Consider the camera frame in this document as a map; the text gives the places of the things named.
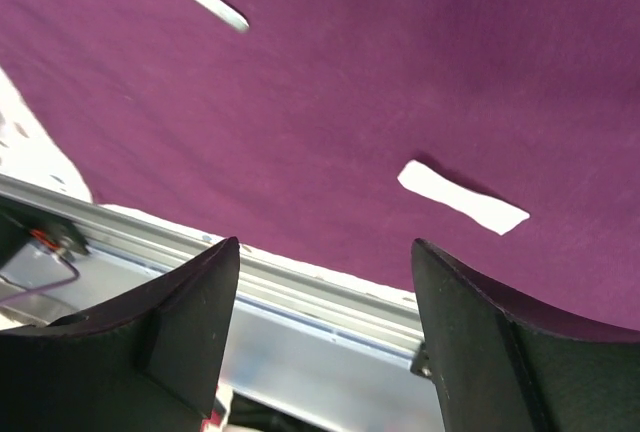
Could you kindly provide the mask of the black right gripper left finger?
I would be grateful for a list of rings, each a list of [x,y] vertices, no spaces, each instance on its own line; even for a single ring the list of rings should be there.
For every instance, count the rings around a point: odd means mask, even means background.
[[[197,431],[214,407],[239,279],[227,238],[44,326],[1,334],[5,431]]]

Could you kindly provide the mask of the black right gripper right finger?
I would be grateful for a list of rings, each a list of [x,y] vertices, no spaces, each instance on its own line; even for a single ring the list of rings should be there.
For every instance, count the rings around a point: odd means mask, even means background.
[[[638,430],[638,331],[550,306],[422,239],[411,268],[446,430]]]

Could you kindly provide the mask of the white sterile packet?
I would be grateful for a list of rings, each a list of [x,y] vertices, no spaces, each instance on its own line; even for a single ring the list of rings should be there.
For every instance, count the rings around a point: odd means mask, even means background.
[[[528,212],[449,181],[416,160],[409,161],[403,167],[397,180],[406,190],[443,204],[500,236],[530,218]]]

